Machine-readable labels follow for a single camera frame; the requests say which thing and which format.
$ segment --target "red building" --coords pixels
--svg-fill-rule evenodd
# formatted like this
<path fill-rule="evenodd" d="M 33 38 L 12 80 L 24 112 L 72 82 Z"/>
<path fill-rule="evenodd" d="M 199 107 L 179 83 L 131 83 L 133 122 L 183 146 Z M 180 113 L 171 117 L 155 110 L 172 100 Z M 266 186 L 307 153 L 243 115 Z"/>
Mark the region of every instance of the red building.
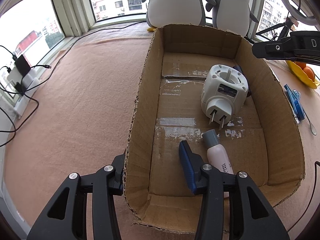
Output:
<path fill-rule="evenodd" d="M 15 49 L 15 53 L 19 56 L 32 42 L 38 38 L 35 31 L 30 32 L 22 41 L 19 42 Z"/>

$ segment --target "blue clip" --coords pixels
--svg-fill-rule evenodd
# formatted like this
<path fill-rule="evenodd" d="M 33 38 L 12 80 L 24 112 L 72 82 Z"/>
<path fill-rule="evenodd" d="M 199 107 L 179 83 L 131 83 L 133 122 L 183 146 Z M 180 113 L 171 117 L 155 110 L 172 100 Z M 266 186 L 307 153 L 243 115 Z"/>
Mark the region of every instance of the blue clip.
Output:
<path fill-rule="evenodd" d="M 288 84 L 284 85 L 284 88 L 287 90 L 289 102 L 293 108 L 294 113 L 297 115 L 299 121 L 305 119 L 305 114 L 302 108 L 302 105 L 299 101 L 300 93 L 297 90 L 291 90 Z"/>

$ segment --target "gray bottle cap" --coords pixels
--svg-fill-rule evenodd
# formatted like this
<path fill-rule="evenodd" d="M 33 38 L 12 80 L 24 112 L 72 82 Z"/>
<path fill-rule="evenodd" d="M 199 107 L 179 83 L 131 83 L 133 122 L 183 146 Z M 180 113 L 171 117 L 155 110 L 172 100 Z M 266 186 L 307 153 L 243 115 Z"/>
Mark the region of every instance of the gray bottle cap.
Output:
<path fill-rule="evenodd" d="M 204 139 L 204 142 L 205 142 L 205 145 L 207 146 L 207 149 L 220 143 L 218 136 L 217 136 L 217 133 L 214 129 L 203 133 L 202 138 Z"/>

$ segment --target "metal screw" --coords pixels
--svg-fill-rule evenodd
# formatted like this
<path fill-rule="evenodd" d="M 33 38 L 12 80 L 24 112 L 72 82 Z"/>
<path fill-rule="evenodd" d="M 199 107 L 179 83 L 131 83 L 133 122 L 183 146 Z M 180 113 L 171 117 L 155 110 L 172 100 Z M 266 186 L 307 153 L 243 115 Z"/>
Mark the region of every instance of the metal screw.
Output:
<path fill-rule="evenodd" d="M 113 167 L 112 167 L 112 165 L 107 165 L 107 166 L 104 167 L 104 170 L 105 171 L 112 171 Z"/>
<path fill-rule="evenodd" d="M 76 177 L 78 177 L 78 174 L 76 174 L 75 172 L 69 175 L 69 179 L 75 179 Z"/>
<path fill-rule="evenodd" d="M 239 172 L 239 177 L 246 178 L 246 177 L 248 177 L 248 174 L 245 171 L 240 171 Z"/>
<path fill-rule="evenodd" d="M 209 171 L 209 170 L 212 169 L 212 166 L 211 166 L 210 164 L 204 164 L 204 165 L 202 166 L 202 168 L 203 168 L 204 170 L 206 170 L 206 171 Z"/>

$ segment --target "white plug adapter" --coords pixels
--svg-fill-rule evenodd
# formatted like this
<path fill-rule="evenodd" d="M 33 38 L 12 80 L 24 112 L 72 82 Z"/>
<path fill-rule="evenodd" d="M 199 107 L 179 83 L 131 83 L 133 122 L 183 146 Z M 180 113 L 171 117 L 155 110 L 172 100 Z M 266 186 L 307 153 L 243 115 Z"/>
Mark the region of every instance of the white plug adapter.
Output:
<path fill-rule="evenodd" d="M 201 108 L 210 122 L 229 122 L 240 111 L 248 93 L 248 82 L 237 70 L 214 65 L 204 82 L 201 94 Z"/>

